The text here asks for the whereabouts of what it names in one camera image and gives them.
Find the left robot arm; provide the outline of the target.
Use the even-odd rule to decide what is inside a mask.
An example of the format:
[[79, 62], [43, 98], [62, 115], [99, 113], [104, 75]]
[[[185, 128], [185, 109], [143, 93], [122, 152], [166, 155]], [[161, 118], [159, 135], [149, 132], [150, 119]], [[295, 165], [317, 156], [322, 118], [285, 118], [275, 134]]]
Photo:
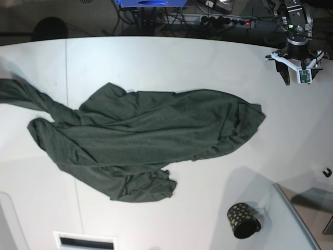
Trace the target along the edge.
[[329, 55], [323, 50], [310, 50], [310, 41], [314, 38], [308, 5], [300, 1], [266, 1], [266, 4], [286, 33], [285, 47], [267, 55], [266, 60], [275, 62], [276, 71], [286, 86], [290, 85], [290, 69], [296, 73], [298, 84], [311, 84], [323, 70], [322, 59], [329, 59]]

